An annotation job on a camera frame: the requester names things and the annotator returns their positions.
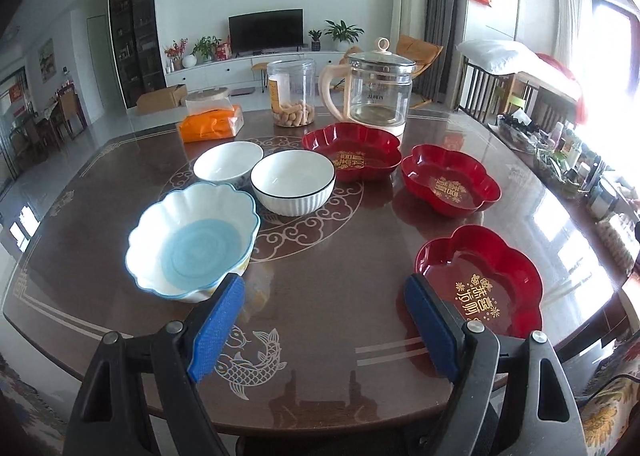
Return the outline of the red flower plate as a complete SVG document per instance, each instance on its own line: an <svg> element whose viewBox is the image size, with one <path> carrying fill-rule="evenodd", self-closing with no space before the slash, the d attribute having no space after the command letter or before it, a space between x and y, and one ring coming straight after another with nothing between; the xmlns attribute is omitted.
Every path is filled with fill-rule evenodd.
<svg viewBox="0 0 640 456"><path fill-rule="evenodd" d="M302 145L329 158L341 183L385 179L402 159L396 136L352 122L336 122L307 133Z"/></svg>
<svg viewBox="0 0 640 456"><path fill-rule="evenodd" d="M501 199L499 184L466 153L436 145L414 146L400 162L409 193L447 217L484 211Z"/></svg>
<svg viewBox="0 0 640 456"><path fill-rule="evenodd" d="M424 243L414 270L463 319L479 320L497 335L525 338L542 328L538 269L487 227L462 225Z"/></svg>

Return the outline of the blue white scalloped bowl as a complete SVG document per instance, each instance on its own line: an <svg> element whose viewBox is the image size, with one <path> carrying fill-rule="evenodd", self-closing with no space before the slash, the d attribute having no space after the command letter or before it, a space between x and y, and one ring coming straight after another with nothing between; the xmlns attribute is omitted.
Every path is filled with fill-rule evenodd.
<svg viewBox="0 0 640 456"><path fill-rule="evenodd" d="M197 182L142 213L128 237L125 266L147 293L202 302L228 274L244 274L259 226L250 194L230 184Z"/></svg>

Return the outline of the white ribbed bowl black rim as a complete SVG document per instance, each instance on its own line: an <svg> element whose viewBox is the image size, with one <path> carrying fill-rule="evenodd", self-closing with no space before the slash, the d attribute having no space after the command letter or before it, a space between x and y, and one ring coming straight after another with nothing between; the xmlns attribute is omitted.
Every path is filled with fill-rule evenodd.
<svg viewBox="0 0 640 456"><path fill-rule="evenodd" d="M333 162L310 150L273 153L250 172L250 185L260 204L286 217L319 210L332 195L335 181Z"/></svg>

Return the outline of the small white bowl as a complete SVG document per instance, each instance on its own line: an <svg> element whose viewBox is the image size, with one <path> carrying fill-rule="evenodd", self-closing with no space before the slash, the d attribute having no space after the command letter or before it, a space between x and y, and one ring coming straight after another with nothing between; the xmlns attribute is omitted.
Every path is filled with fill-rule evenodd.
<svg viewBox="0 0 640 456"><path fill-rule="evenodd" d="M252 142L222 144L202 153L193 164L193 173L202 181L240 189L247 185L250 172L263 157L262 147Z"/></svg>

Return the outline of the cluttered tray of bottles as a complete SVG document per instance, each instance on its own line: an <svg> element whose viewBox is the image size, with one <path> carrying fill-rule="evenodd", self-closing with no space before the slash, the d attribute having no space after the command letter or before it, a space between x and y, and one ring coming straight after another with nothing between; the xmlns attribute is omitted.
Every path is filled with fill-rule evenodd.
<svg viewBox="0 0 640 456"><path fill-rule="evenodd" d="M571 129L562 129L555 141L517 115L498 115L489 127L521 157L556 195L567 200L585 198L588 212L597 221L611 214L618 200L604 177L606 164L583 144Z"/></svg>

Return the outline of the cardboard box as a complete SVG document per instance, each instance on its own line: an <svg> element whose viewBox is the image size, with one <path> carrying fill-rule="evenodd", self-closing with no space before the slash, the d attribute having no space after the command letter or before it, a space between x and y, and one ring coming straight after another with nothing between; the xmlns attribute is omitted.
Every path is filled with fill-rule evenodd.
<svg viewBox="0 0 640 456"><path fill-rule="evenodd" d="M138 115L150 115L175 109L182 104L186 95L188 95L186 84L177 84L145 93L138 98L136 112Z"/></svg>

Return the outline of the glass kettle cream base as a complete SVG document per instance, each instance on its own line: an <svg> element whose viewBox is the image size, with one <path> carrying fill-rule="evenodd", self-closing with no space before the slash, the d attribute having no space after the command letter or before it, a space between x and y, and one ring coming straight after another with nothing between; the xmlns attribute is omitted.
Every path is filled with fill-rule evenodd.
<svg viewBox="0 0 640 456"><path fill-rule="evenodd" d="M352 122L404 135L416 63L390 51L379 38L376 49L350 54L345 64L326 66L319 74L319 94L338 122Z"/></svg>

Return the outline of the white tv cabinet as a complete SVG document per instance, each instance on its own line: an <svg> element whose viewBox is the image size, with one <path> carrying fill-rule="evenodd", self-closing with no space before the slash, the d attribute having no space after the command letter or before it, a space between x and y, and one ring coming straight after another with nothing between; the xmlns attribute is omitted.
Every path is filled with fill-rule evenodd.
<svg viewBox="0 0 640 456"><path fill-rule="evenodd" d="M328 64L337 64L344 52L280 52L203 62L194 67L166 73L166 86L185 85L189 92L214 87L230 90L244 87L263 88L266 84L266 64L277 60L311 59L316 64L316 74Z"/></svg>

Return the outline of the wooden crib with pillow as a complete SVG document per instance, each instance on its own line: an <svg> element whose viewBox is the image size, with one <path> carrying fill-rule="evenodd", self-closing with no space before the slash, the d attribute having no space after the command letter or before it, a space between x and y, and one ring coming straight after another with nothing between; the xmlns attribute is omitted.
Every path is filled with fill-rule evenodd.
<svg viewBox="0 0 640 456"><path fill-rule="evenodd" d="M577 76L562 62L542 52L533 52L518 41L472 38L457 45L461 56L493 76L532 80L536 87L570 103L572 122L585 123L584 90Z"/></svg>

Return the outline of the clear jar with snacks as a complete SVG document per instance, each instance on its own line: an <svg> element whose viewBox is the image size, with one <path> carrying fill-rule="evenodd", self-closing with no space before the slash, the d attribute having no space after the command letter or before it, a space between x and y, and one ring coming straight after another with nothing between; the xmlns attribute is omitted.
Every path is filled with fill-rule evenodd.
<svg viewBox="0 0 640 456"><path fill-rule="evenodd" d="M297 129L314 123L316 66L311 59L271 61L267 85L274 125Z"/></svg>

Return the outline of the orange lounge chair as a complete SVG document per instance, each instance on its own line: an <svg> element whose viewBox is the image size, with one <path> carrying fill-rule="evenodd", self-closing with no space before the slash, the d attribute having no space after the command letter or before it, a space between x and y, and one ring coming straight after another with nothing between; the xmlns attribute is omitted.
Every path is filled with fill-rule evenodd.
<svg viewBox="0 0 640 456"><path fill-rule="evenodd" d="M411 38L406 34L399 34L396 54L414 62L414 69L411 73L412 86L416 86L416 79L433 66L443 49L440 45Z"/></svg>

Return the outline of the red flower vase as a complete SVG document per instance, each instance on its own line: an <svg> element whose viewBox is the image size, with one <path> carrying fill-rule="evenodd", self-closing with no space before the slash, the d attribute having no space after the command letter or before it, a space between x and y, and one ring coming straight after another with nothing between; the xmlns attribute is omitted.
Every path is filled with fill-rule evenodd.
<svg viewBox="0 0 640 456"><path fill-rule="evenodd" d="M188 40L186 38L180 38L179 41L172 41L172 44L165 48L165 55L170 62L172 71L183 68L182 58L186 52L187 45Z"/></svg>

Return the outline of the black television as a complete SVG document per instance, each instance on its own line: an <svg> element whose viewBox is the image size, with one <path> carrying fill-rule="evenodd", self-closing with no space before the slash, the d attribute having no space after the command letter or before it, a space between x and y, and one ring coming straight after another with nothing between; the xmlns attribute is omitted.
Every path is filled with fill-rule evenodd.
<svg viewBox="0 0 640 456"><path fill-rule="evenodd" d="M232 52L236 55L304 44L303 11L272 10L232 16L228 19Z"/></svg>

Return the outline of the dark display cabinet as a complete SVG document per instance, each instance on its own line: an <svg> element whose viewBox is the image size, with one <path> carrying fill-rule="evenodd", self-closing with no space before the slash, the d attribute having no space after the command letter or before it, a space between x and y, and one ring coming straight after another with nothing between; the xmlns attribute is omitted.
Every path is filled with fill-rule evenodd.
<svg viewBox="0 0 640 456"><path fill-rule="evenodd" d="M166 86L157 38L155 0L108 0L112 49L127 109Z"/></svg>

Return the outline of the green potted plant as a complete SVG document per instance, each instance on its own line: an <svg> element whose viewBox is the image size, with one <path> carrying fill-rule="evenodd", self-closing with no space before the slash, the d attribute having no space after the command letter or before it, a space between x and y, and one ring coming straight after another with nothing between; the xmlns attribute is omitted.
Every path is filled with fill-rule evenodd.
<svg viewBox="0 0 640 456"><path fill-rule="evenodd" d="M326 20L324 34L332 38L335 48L340 52L346 52L357 44L363 33L363 28L356 24L347 24L344 20Z"/></svg>

